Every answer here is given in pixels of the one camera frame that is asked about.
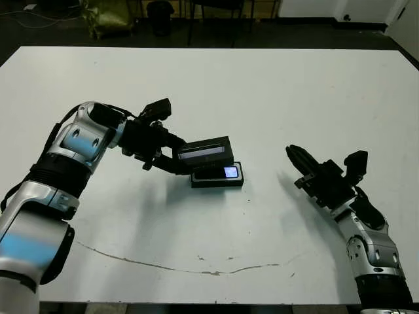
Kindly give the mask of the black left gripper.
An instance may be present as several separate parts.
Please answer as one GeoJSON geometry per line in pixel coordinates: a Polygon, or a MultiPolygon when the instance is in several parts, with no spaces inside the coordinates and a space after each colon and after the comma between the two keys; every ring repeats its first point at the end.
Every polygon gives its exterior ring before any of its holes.
{"type": "Polygon", "coordinates": [[[127,120],[118,141],[122,154],[142,161],[144,170],[148,171],[152,167],[157,167],[175,175],[190,175],[193,169],[175,154],[164,155],[162,147],[177,151],[185,144],[184,139],[170,133],[161,122],[146,124],[140,119],[127,120]]]}

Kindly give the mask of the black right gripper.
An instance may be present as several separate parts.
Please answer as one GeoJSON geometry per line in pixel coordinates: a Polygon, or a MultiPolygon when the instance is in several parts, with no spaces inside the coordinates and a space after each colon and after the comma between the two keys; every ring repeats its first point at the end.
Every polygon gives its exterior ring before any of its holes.
{"type": "Polygon", "coordinates": [[[343,170],[332,160],[319,164],[304,148],[285,149],[294,167],[302,174],[295,186],[303,189],[320,207],[336,209],[355,197],[355,191],[342,176],[343,170]]]}

